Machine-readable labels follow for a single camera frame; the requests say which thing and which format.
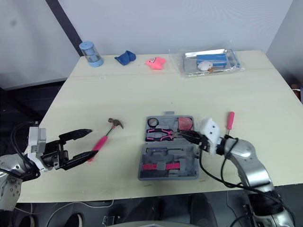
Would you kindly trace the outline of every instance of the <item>gray toolbox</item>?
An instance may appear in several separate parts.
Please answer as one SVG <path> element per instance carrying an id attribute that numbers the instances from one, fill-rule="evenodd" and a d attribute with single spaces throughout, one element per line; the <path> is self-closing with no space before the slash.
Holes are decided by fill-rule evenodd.
<path id="1" fill-rule="evenodd" d="M 199 177 L 196 147 L 178 135 L 179 127 L 193 130 L 193 117 L 175 116 L 173 112 L 147 117 L 146 144 L 138 173 L 140 181 L 194 180 Z"/>

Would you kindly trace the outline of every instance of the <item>beige tabletop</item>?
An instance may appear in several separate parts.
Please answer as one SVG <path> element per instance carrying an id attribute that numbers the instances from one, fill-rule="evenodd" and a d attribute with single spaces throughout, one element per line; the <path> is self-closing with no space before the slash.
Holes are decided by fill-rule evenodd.
<path id="1" fill-rule="evenodd" d="M 163 70 L 140 65 L 151 57 L 168 60 Z M 221 191 L 227 188 L 200 171 L 192 181 L 141 182 L 138 166 L 147 116 L 174 111 L 195 120 L 212 117 L 225 133 L 226 115 L 235 112 L 231 135 L 251 142 L 275 185 L 302 183 L 303 106 L 261 51 L 238 52 L 246 70 L 229 75 L 184 79 L 169 56 L 138 55 L 129 65 L 104 56 L 104 65 L 91 68 L 81 57 L 40 127 L 48 142 L 76 129 L 92 129 L 69 141 L 69 156 L 90 151 L 108 131 L 109 117 L 120 119 L 91 163 L 68 171 L 52 170 L 22 184 L 19 202 L 97 201 Z M 205 155 L 204 165 L 219 176 L 223 158 Z M 239 182 L 228 162 L 226 180 Z"/>

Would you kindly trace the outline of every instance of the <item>red screwdriver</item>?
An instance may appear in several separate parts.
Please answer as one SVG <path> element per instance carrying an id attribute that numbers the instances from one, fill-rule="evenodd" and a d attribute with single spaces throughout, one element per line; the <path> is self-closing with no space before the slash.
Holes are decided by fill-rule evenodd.
<path id="1" fill-rule="evenodd" d="M 233 124 L 234 117 L 235 117 L 235 112 L 233 112 L 233 111 L 229 112 L 228 119 L 227 119 L 227 125 L 226 125 L 226 128 L 228 130 L 227 135 L 229 135 L 229 132 L 232 129 L 232 124 Z"/>

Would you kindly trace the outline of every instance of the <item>pliers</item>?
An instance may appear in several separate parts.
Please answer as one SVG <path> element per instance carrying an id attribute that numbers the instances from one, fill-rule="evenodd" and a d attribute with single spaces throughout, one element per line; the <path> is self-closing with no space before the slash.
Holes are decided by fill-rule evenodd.
<path id="1" fill-rule="evenodd" d="M 153 132 L 160 132 L 160 133 L 164 133 L 166 134 L 166 136 L 162 136 L 162 137 L 146 137 L 145 141 L 171 141 L 174 140 L 174 138 L 182 138 L 182 136 L 180 135 L 180 132 L 175 132 L 172 129 L 148 129 L 146 130 L 147 133 L 153 133 Z"/>

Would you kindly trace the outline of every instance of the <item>cable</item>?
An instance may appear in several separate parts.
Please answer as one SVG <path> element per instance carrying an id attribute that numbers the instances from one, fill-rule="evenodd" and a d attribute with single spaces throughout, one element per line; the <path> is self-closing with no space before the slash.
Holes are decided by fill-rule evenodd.
<path id="1" fill-rule="evenodd" d="M 251 192 L 255 192 L 255 193 L 261 194 L 261 195 L 266 196 L 266 197 L 268 197 L 269 199 L 275 201 L 276 203 L 281 204 L 281 205 L 285 208 L 285 210 L 287 210 L 287 211 L 290 213 L 290 215 L 291 215 L 291 217 L 292 217 L 292 220 L 293 220 L 293 223 L 294 223 L 294 226 L 295 226 L 294 214 L 291 212 L 291 210 L 290 210 L 282 201 L 280 201 L 279 199 L 277 199 L 277 198 L 275 198 L 275 197 L 273 197 L 273 196 L 267 195 L 265 192 L 262 192 L 262 191 L 260 191 L 260 190 L 254 189 L 254 188 L 252 188 L 252 187 L 242 186 L 242 185 L 239 185 L 239 184 L 233 184 L 233 183 L 230 183 L 230 182 L 223 181 L 223 180 L 219 179 L 218 177 L 215 177 L 215 176 L 212 175 L 210 172 L 208 172 L 206 169 L 204 169 L 203 164 L 202 164 L 202 154 L 203 154 L 203 150 L 200 149 L 199 164 L 200 164 L 201 169 L 202 169 L 208 176 L 210 176 L 211 178 L 213 178 L 213 179 L 215 179 L 215 180 L 217 180 L 217 181 L 219 181 L 219 182 L 221 182 L 221 183 L 223 183 L 223 184 L 226 184 L 226 183 L 227 183 L 229 186 L 233 186 L 233 187 L 236 187 L 236 188 L 241 188 L 241 189 L 245 189 L 245 190 L 247 190 L 247 191 L 251 191 Z"/>
<path id="2" fill-rule="evenodd" d="M 111 204 L 108 205 L 108 206 L 91 206 L 91 205 L 89 205 L 89 204 L 87 204 L 87 203 L 85 203 L 85 202 L 70 202 L 70 203 L 68 203 L 68 204 L 66 204 L 66 205 L 64 205 L 64 206 L 62 206 L 62 207 L 60 207 L 60 208 L 58 208 L 57 210 L 55 210 L 55 211 L 52 213 L 52 215 L 49 217 L 49 219 L 48 219 L 48 221 L 47 221 L 45 227 L 48 227 L 48 224 L 50 223 L 50 221 L 51 221 L 52 217 L 55 215 L 55 213 L 57 213 L 59 210 L 63 209 L 64 207 L 67 207 L 67 206 L 69 206 L 69 205 L 71 205 L 71 204 L 76 204 L 76 203 L 83 204 L 83 205 L 85 205 L 85 206 L 87 206 L 87 207 L 90 207 L 90 208 L 106 208 L 106 207 L 111 207 L 111 206 L 114 204 L 114 200 L 112 200 Z"/>
<path id="3" fill-rule="evenodd" d="M 249 215 L 246 214 L 246 215 L 242 215 L 242 216 L 236 218 L 236 219 L 231 223 L 230 227 L 233 227 L 233 226 L 234 226 L 240 219 L 242 219 L 242 218 L 249 218 Z"/>
<path id="4" fill-rule="evenodd" d="M 38 170 L 38 168 L 31 163 L 31 161 L 29 160 L 28 157 L 24 156 L 23 153 L 21 152 L 18 144 L 17 144 L 17 141 L 16 141 L 16 133 L 17 131 L 22 128 L 23 126 L 25 125 L 28 125 L 28 124 L 35 124 L 35 122 L 23 122 L 23 123 L 20 123 L 19 125 L 17 125 L 15 128 L 13 128 L 13 130 L 11 131 L 11 134 L 10 134 L 10 141 L 11 141 L 11 144 L 13 146 L 13 148 L 15 149 L 15 151 L 17 152 L 17 154 L 20 156 L 20 158 L 22 158 L 22 160 L 24 161 L 24 163 L 26 163 L 29 167 L 32 168 L 32 170 L 34 170 L 34 172 L 36 173 L 37 177 L 40 176 L 40 171 Z"/>
<path id="5" fill-rule="evenodd" d="M 235 138 L 235 140 L 236 140 L 236 141 L 234 142 L 234 144 L 232 145 L 232 147 L 229 149 L 229 151 L 226 153 L 226 155 L 224 155 L 224 161 L 223 161 L 223 163 L 222 163 L 222 165 L 221 165 L 221 170 L 220 170 L 220 175 L 221 175 L 221 179 L 222 179 L 222 181 L 223 181 L 223 184 L 224 184 L 226 187 L 228 187 L 228 188 L 234 188 L 234 186 L 229 185 L 228 182 L 226 182 L 226 181 L 224 180 L 224 178 L 223 178 L 223 168 L 224 168 L 225 162 L 226 162 L 226 160 L 227 160 L 227 157 L 230 155 L 232 149 L 233 149 L 233 148 L 237 145 L 237 143 L 239 142 L 239 139 L 238 139 L 238 138 Z"/>
<path id="6" fill-rule="evenodd" d="M 230 205 L 228 205 L 228 191 L 226 191 L 226 206 L 232 210 L 233 214 L 235 215 L 235 218 L 237 218 L 236 212 L 233 210 L 233 208 Z"/>
<path id="7" fill-rule="evenodd" d="M 20 178 L 19 175 L 13 173 L 12 171 L 6 170 L 6 169 L 0 168 L 0 172 L 6 173 L 6 174 L 11 175 L 11 176 L 16 177 L 16 178 Z"/>
<path id="8" fill-rule="evenodd" d="M 16 210 L 19 210 L 19 211 L 21 211 L 21 212 L 24 212 L 24 213 L 26 213 L 26 214 L 34 215 L 34 214 L 42 214 L 42 213 L 44 213 L 44 212 L 47 212 L 47 211 L 50 210 L 51 208 L 55 207 L 57 204 L 58 204 L 58 203 L 55 203 L 53 206 L 51 206 L 51 207 L 49 207 L 48 209 L 46 209 L 46 210 L 44 210 L 44 211 L 42 211 L 42 212 L 39 212 L 39 213 L 28 212 L 28 211 L 26 211 L 26 210 L 22 210 L 22 209 L 17 208 L 17 207 L 15 207 L 15 209 L 16 209 Z"/>

